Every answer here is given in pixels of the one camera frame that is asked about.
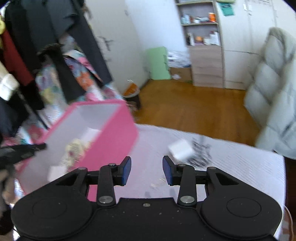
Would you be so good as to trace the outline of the white power adapter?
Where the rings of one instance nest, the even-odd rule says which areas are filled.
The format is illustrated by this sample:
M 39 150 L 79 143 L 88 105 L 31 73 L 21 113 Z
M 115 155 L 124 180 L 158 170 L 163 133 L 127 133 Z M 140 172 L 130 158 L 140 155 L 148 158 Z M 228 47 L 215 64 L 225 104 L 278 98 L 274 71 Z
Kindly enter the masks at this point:
M 170 155 L 177 161 L 186 161 L 194 156 L 194 149 L 190 142 L 181 139 L 168 146 Z

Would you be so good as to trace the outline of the pink storage box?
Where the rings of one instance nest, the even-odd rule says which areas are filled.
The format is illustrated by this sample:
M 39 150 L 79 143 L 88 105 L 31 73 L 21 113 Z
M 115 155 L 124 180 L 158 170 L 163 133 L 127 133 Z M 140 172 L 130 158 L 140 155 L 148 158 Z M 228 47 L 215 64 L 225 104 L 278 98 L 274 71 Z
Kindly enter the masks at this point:
M 109 163 L 119 164 L 128 156 L 137 136 L 137 128 L 125 101 L 76 102 L 39 139 L 38 142 L 46 143 L 47 148 L 23 161 L 17 174 L 18 182 L 24 194 L 48 184 L 51 167 L 61 164 L 67 145 L 75 139 L 90 145 L 70 170 L 85 167 L 96 171 Z

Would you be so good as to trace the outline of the cream remote control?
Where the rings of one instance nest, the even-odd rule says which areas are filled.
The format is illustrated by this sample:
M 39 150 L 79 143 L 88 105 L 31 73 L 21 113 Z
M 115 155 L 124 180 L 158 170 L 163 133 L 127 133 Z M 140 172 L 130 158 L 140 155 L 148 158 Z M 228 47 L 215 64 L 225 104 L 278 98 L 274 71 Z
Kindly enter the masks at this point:
M 75 138 L 65 147 L 65 153 L 61 159 L 62 164 L 73 167 L 85 155 L 90 147 L 90 142 Z

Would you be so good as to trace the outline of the white table mat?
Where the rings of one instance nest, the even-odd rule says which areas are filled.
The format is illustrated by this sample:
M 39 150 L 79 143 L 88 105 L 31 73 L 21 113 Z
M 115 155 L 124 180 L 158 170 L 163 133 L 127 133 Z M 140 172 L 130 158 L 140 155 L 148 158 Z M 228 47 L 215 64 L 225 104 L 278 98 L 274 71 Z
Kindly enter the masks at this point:
M 285 206 L 285 162 L 281 155 L 244 144 L 229 142 L 151 125 L 137 125 L 138 139 L 129 156 L 132 169 L 127 184 L 115 186 L 115 197 L 178 197 L 178 186 L 165 180 L 162 160 L 169 155 L 169 145 L 186 140 L 193 145 L 194 157 L 185 164 L 205 171 L 214 166 L 271 196 Z

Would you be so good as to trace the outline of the white fleece cuff coat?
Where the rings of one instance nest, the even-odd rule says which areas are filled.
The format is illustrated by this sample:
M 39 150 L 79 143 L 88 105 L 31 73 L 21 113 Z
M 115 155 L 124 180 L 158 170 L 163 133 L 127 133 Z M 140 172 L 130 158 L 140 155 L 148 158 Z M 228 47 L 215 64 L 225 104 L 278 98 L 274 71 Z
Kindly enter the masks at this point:
M 0 97 L 8 101 L 12 95 L 18 90 L 19 82 L 11 75 L 5 66 L 0 63 Z

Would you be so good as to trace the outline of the floral quilt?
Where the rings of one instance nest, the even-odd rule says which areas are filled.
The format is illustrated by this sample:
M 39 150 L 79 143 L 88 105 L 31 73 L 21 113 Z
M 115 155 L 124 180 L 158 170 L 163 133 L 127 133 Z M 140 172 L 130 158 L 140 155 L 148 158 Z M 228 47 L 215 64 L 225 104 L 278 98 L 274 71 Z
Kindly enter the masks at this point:
M 122 99 L 122 96 L 112 83 L 104 86 L 100 77 L 94 71 L 85 55 L 77 50 L 71 50 L 64 55 L 65 62 L 70 68 L 76 83 L 85 90 L 85 93 L 75 100 L 67 102 L 64 91 L 53 64 L 46 65 L 34 81 L 25 86 L 24 94 L 33 98 L 33 104 L 39 102 L 44 108 L 33 113 L 33 108 L 28 105 L 25 110 L 28 117 L 19 126 L 13 137 L 1 135 L 1 147 L 35 144 L 40 140 L 48 128 L 51 128 L 64 114 L 73 102 L 80 101 L 105 101 L 107 99 Z

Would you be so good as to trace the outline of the red garment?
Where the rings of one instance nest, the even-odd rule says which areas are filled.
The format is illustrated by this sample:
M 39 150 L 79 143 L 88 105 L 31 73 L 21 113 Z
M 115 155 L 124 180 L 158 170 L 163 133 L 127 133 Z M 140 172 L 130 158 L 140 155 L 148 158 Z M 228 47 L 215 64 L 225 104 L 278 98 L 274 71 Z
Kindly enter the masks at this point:
M 24 86 L 30 84 L 34 77 L 20 57 L 7 30 L 3 32 L 1 39 L 3 42 L 4 66 L 20 84 Z

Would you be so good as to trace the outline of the cardboard box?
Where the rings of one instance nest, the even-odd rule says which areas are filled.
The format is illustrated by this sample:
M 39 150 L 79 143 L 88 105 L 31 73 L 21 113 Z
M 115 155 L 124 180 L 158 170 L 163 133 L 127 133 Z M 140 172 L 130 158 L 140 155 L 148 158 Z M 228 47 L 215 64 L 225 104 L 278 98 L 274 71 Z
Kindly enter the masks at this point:
M 187 68 L 170 68 L 170 74 L 172 80 L 179 82 L 192 82 L 192 70 Z

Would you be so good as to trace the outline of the grey puffer jacket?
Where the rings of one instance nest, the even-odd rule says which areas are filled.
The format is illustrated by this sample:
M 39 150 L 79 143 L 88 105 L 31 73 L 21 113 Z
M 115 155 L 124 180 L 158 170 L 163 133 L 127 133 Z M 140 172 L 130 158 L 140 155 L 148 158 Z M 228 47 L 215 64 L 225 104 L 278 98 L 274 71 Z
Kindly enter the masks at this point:
M 244 106 L 260 127 L 255 146 L 295 159 L 295 38 L 287 31 L 269 29 Z

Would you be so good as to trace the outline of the black hanging garment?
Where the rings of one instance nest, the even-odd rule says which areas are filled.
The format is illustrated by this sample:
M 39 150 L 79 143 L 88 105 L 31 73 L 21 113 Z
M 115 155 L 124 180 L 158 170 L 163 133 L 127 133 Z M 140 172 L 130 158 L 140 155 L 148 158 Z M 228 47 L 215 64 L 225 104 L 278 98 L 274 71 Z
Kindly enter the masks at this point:
M 84 1 L 10 1 L 4 22 L 18 54 L 33 75 L 47 59 L 57 70 L 67 102 L 85 94 L 64 60 L 74 41 L 84 53 L 103 87 L 112 76 L 83 13 Z

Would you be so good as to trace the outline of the wooden shelf cabinet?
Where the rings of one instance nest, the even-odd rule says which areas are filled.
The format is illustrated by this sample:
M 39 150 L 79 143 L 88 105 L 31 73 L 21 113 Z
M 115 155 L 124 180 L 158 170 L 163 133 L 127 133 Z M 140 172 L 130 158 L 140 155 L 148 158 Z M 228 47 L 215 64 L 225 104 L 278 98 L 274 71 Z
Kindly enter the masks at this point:
M 215 1 L 175 1 L 191 62 L 193 85 L 224 87 L 224 62 Z M 216 15 L 209 21 L 208 13 Z

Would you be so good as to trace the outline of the orange bottle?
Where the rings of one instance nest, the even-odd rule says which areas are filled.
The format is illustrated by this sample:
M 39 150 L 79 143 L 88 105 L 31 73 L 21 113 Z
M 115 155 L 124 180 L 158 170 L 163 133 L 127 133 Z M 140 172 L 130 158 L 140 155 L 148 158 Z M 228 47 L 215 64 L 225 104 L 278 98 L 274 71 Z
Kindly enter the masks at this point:
M 208 13 L 208 18 L 209 18 L 209 21 L 216 22 L 216 15 L 215 15 L 215 13 L 209 12 Z

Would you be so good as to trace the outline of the white wardrobe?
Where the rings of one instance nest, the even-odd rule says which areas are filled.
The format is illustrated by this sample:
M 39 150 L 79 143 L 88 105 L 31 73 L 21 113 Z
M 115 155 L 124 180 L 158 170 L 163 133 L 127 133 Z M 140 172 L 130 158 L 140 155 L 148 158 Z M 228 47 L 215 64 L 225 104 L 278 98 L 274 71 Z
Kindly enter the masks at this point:
M 234 16 L 224 16 L 219 3 L 231 3 Z M 224 62 L 224 87 L 244 89 L 251 65 L 268 31 L 275 26 L 272 1 L 216 1 Z

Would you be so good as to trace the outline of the teal hanging pouch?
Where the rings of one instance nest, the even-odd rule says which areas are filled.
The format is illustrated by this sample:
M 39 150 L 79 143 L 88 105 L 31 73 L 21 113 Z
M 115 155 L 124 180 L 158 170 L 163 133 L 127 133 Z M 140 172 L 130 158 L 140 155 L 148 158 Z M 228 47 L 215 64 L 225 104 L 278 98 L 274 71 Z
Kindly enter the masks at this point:
M 234 10 L 231 3 L 219 3 L 224 16 L 234 16 Z

